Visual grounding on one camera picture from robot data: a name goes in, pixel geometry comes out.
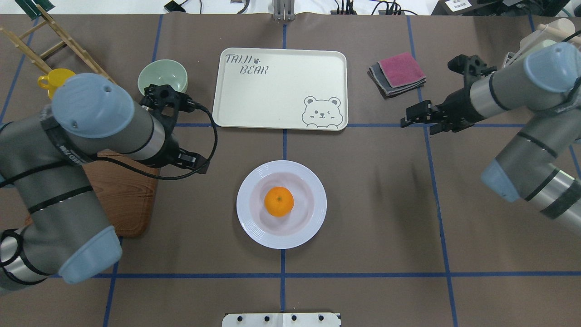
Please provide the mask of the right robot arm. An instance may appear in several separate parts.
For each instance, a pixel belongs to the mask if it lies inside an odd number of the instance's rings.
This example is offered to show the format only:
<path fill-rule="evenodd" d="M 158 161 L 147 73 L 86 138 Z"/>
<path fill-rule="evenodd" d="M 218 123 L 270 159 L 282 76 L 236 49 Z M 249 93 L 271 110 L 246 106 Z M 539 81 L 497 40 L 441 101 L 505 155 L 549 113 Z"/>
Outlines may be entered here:
<path fill-rule="evenodd" d="M 428 124 L 431 135 L 461 132 L 498 114 L 528 109 L 531 119 L 482 172 L 481 181 L 506 201 L 524 199 L 579 233 L 580 180 L 554 165 L 580 141 L 579 50 L 556 43 L 499 70 L 479 56 L 459 54 L 448 68 L 463 75 L 463 88 L 439 105 L 426 100 L 408 107 L 400 126 Z"/>

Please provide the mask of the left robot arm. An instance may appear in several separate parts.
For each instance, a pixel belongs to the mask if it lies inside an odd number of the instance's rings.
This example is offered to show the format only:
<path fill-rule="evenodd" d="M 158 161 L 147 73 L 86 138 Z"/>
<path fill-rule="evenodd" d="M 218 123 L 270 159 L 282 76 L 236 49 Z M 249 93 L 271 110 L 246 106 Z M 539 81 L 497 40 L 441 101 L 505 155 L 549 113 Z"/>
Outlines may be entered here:
<path fill-rule="evenodd" d="M 111 150 L 151 168 L 205 174 L 210 159 L 180 148 L 179 112 L 210 111 L 169 85 L 146 87 L 135 102 L 120 86 L 80 73 L 58 87 L 39 114 L 1 126 L 1 186 L 19 192 L 31 225 L 1 232 L 1 294 L 60 275 L 76 284 L 108 269 L 122 246 L 84 165 Z"/>

